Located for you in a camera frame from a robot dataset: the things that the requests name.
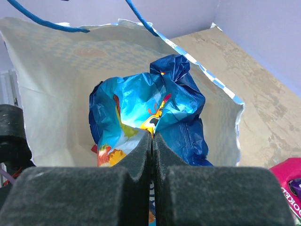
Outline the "red Real chips bag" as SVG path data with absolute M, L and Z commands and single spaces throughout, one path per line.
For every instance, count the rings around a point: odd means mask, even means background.
M 301 158 L 293 157 L 273 166 L 270 171 L 280 183 L 297 226 L 301 225 Z

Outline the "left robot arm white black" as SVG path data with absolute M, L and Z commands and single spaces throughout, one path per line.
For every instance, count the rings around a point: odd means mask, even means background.
M 23 110 L 17 106 L 0 105 L 0 176 L 6 179 L 0 183 L 0 205 L 3 206 L 17 177 L 33 167 L 32 153 L 27 144 Z

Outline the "red small snack packet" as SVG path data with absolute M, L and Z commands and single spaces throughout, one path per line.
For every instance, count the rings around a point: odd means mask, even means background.
M 98 152 L 97 145 L 93 145 L 92 148 L 91 148 L 91 151 L 94 152 L 94 153 L 97 153 Z

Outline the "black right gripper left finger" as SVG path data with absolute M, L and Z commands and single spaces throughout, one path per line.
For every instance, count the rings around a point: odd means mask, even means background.
M 3 226 L 146 226 L 151 135 L 112 167 L 31 167 L 0 211 Z

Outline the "blue checkered paper bag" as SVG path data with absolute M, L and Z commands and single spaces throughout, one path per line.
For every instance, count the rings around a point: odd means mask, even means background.
M 240 161 L 239 122 L 244 103 L 195 58 L 141 23 L 90 26 L 89 33 L 64 32 L 14 17 L 0 32 L 17 75 L 27 143 L 38 166 L 95 166 L 88 123 L 88 97 L 110 77 L 146 72 L 171 54 L 190 61 L 190 73 L 205 96 L 200 115 L 208 160 L 215 166 Z

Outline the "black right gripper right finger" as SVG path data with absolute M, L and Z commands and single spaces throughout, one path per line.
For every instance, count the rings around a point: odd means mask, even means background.
M 259 167 L 190 166 L 152 142 L 158 226 L 292 226 L 276 177 Z

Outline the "blue colourful snack bag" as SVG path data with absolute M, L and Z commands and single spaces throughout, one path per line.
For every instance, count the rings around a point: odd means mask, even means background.
M 105 172 L 101 225 L 145 224 L 152 215 L 149 161 L 156 132 L 185 163 L 210 165 L 199 118 L 206 99 L 189 71 L 184 56 L 169 55 L 147 73 L 109 78 L 91 92 L 89 125 Z

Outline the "purple chocolate snack packet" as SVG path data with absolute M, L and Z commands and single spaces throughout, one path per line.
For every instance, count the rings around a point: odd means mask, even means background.
M 292 179 L 288 182 L 291 193 L 301 199 L 301 178 Z

